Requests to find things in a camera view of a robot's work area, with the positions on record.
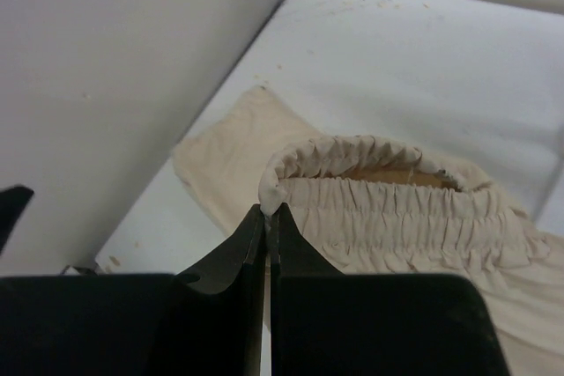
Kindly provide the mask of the beige trousers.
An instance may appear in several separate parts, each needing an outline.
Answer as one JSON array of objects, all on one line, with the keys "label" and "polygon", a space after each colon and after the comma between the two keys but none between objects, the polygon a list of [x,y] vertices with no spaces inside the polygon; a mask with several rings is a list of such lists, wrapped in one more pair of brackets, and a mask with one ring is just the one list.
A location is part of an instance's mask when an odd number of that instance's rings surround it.
[{"label": "beige trousers", "polygon": [[184,137],[172,160],[225,233],[253,204],[267,217],[287,205],[341,271],[469,278],[510,371],[562,374],[563,239],[475,164],[378,136],[324,135],[262,86]]}]

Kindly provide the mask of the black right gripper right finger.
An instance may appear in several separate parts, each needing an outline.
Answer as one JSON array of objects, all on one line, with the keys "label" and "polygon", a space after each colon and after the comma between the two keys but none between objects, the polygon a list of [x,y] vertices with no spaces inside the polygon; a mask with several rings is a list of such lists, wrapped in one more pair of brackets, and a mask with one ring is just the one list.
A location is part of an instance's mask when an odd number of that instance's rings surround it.
[{"label": "black right gripper right finger", "polygon": [[269,252],[273,374],[508,374],[468,279],[344,274],[302,237],[287,205],[271,218]]}]

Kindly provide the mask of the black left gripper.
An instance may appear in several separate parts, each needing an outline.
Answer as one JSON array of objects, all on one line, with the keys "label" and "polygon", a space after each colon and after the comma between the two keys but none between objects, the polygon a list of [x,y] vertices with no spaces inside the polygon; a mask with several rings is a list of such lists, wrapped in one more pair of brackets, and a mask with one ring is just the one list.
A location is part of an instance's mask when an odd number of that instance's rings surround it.
[{"label": "black left gripper", "polygon": [[15,185],[1,190],[0,195],[0,249],[4,248],[11,233],[30,203],[34,191],[23,185]]}]

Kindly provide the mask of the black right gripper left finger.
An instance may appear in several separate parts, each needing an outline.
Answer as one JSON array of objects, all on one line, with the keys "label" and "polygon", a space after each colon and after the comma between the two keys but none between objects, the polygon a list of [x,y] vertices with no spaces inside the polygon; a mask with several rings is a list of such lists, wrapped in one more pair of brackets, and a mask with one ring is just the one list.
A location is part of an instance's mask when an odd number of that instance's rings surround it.
[{"label": "black right gripper left finger", "polygon": [[264,219],[183,272],[9,277],[1,282],[4,375],[257,375]]}]

